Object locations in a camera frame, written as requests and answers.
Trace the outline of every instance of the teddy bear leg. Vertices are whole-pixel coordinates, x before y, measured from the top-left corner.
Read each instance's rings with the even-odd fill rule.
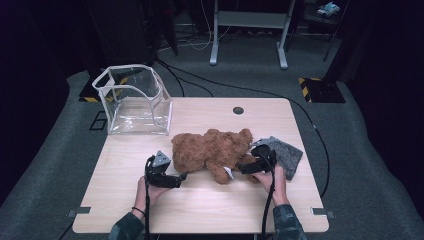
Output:
[[[209,169],[209,171],[211,171],[213,178],[217,183],[228,184],[230,182],[231,178],[223,166],[214,162],[206,162],[206,167]]]

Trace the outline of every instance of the black cable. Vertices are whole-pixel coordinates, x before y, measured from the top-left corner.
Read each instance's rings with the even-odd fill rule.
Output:
[[[269,205],[271,204],[272,194],[275,191],[275,173],[274,173],[274,169],[272,168],[271,168],[271,175],[272,175],[272,183],[271,183],[271,186],[269,187],[268,198],[266,199],[264,215],[262,218],[262,234],[261,234],[262,240],[266,240],[266,219],[268,218],[268,210],[269,210]]]
[[[172,76],[174,76],[175,80],[177,80],[178,85],[180,85],[180,89],[181,89],[181,92],[183,94],[183,97],[185,97],[183,85],[181,84],[180,79],[177,77],[177,75],[171,70],[171,68],[169,68],[169,66],[167,64],[163,63],[157,57],[155,58],[155,61],[157,63],[159,63],[160,65],[162,65],[164,68],[166,68],[172,74]]]
[[[266,163],[268,163],[268,166],[271,169],[271,176],[272,176],[272,182],[271,182],[271,186],[269,186],[268,197],[266,199],[264,214],[263,214],[263,217],[262,217],[261,239],[266,240],[266,220],[268,218],[268,210],[269,210],[269,205],[271,204],[272,195],[275,191],[275,172],[274,172],[275,165],[272,166],[271,163],[269,163],[268,158],[266,158],[264,155],[262,155],[259,151],[258,151],[257,154],[263,160],[265,160]]]
[[[182,69],[180,69],[180,68],[177,68],[177,67],[171,66],[171,65],[169,65],[169,64],[167,64],[167,63],[165,63],[165,62],[164,62],[164,61],[162,61],[162,60],[160,60],[160,61],[161,61],[163,64],[165,64],[166,66],[168,66],[169,68],[172,68],[172,69],[175,69],[175,70],[181,71],[181,72],[183,72],[183,73],[186,73],[186,74],[191,75],[191,76],[193,76],[193,77],[197,77],[197,78],[199,78],[199,79],[202,79],[202,80],[204,80],[204,81],[207,81],[207,82],[210,82],[210,83],[213,83],[213,84],[217,84],[217,85],[225,86],[225,87],[231,87],[231,88],[237,88],[237,89],[247,90],[247,91],[253,91],[253,92],[259,92],[259,93],[269,94],[269,95],[276,96],[276,97],[279,97],[279,98],[287,99],[289,102],[294,103],[296,106],[298,106],[298,107],[299,107],[299,108],[303,111],[303,113],[306,115],[306,117],[308,118],[308,120],[309,120],[309,122],[311,123],[311,125],[314,127],[315,132],[318,134],[318,137],[319,137],[319,139],[320,139],[320,141],[321,141],[321,143],[322,143],[322,146],[323,146],[324,151],[325,151],[325,154],[326,154],[326,158],[327,158],[327,176],[326,176],[326,182],[325,182],[324,189],[323,189],[322,193],[320,194],[320,197],[321,197],[321,198],[322,198],[322,197],[324,197],[325,193],[327,192],[328,184],[329,184],[329,181],[330,181],[330,158],[329,158],[329,154],[328,154],[327,146],[325,145],[325,142],[324,142],[324,140],[322,139],[322,136],[321,136],[321,134],[320,134],[320,132],[319,132],[318,128],[316,127],[316,125],[315,125],[315,124],[314,124],[314,122],[312,121],[311,117],[309,116],[309,114],[306,112],[306,110],[305,110],[305,109],[304,109],[304,108],[303,108],[303,107],[302,107],[299,103],[297,103],[296,101],[294,101],[293,99],[290,99],[290,98],[288,98],[288,97],[285,97],[285,96],[282,96],[282,95],[279,95],[279,94],[275,94],[275,93],[271,93],[271,92],[266,92],[266,91],[257,90],[257,89],[252,89],[252,88],[246,88],[246,87],[239,87],[239,86],[234,86],[234,85],[225,84],[225,83],[218,83],[218,82],[214,82],[214,81],[211,81],[211,80],[206,79],[206,78],[204,78],[204,77],[201,77],[201,76],[198,76],[198,75],[196,75],[196,74],[193,74],[193,73],[187,72],[187,71],[185,71],[185,70],[182,70]]]
[[[192,43],[192,42],[197,41],[197,40],[209,40],[209,38],[204,38],[198,32],[197,33],[194,33],[194,32],[191,33],[191,32],[181,32],[181,31],[178,31],[176,33],[190,34],[188,36],[177,37],[176,40],[177,40],[178,43],[180,43],[180,42],[189,42],[190,45],[196,45],[196,44],[206,44],[206,43]],[[162,51],[162,50],[165,50],[165,49],[168,49],[168,48],[170,48],[169,44],[166,42],[166,40],[163,40],[163,43],[160,45],[158,51]]]
[[[69,229],[71,229],[71,227],[72,227],[72,224],[74,224],[74,221],[72,221],[72,222],[68,225],[68,227],[66,227],[65,231],[64,231],[64,232],[60,235],[59,240],[62,240],[62,239],[63,239],[63,237],[66,235],[66,233],[68,233]]]
[[[149,230],[149,222],[150,222],[150,196],[149,196],[149,182],[147,178],[144,178],[144,186],[146,189],[146,210],[144,214],[144,239],[150,239],[150,230]]]
[[[212,94],[212,92],[211,92],[211,91],[209,91],[207,88],[205,88],[205,87],[203,87],[203,86],[200,86],[199,84],[189,82],[189,81],[187,81],[187,80],[185,80],[185,79],[182,79],[182,78],[180,78],[180,77],[178,77],[178,79],[179,79],[179,80],[181,80],[181,81],[183,81],[183,82],[185,82],[185,83],[188,83],[188,84],[194,85],[194,86],[196,86],[196,87],[202,88],[202,89],[204,89],[205,91],[207,91],[207,92],[211,95],[211,97],[214,97],[214,96],[213,96],[213,94]]]
[[[160,60],[160,59],[155,59],[155,61],[157,62],[157,63],[159,63],[160,65],[162,65],[164,68],[166,68],[176,79],[177,79],[177,81],[180,83],[180,87],[181,87],[181,89],[182,89],[182,91],[183,91],[183,97],[185,96],[185,94],[184,94],[184,88],[182,87],[182,85],[181,85],[181,82],[180,81],[183,81],[183,82],[186,82],[186,83],[188,83],[188,84],[191,84],[191,85],[194,85],[194,86],[196,86],[196,87],[199,87],[199,88],[202,88],[203,90],[205,90],[205,91],[207,91],[210,95],[211,95],[211,97],[213,97],[213,94],[212,94],[212,92],[211,91],[209,91],[207,88],[205,88],[205,87],[203,87],[203,86],[201,86],[201,85],[199,85],[199,84],[196,84],[196,83],[193,83],[193,82],[189,82],[189,81],[187,81],[187,80],[185,80],[185,79],[183,79],[183,78],[181,78],[181,77],[177,77],[177,75],[168,67],[168,65],[166,64],[166,63],[164,63],[162,60]]]

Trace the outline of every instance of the teddy bear ear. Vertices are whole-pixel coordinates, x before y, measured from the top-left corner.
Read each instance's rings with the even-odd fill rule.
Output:
[[[240,135],[242,135],[243,137],[250,139],[249,142],[253,141],[253,136],[252,133],[250,132],[250,130],[248,128],[244,128],[239,132]]]

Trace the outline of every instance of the sleeve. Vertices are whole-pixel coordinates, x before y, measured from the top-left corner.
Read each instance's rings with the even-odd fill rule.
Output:
[[[113,225],[109,240],[133,240],[144,230],[144,224],[134,214],[127,213]]]
[[[273,214],[276,240],[306,240],[302,224],[291,205],[276,206]]]

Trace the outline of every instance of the transparent container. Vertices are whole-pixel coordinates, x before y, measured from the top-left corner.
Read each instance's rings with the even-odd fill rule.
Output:
[[[151,67],[111,66],[92,86],[105,108],[109,134],[169,134],[172,98]]]

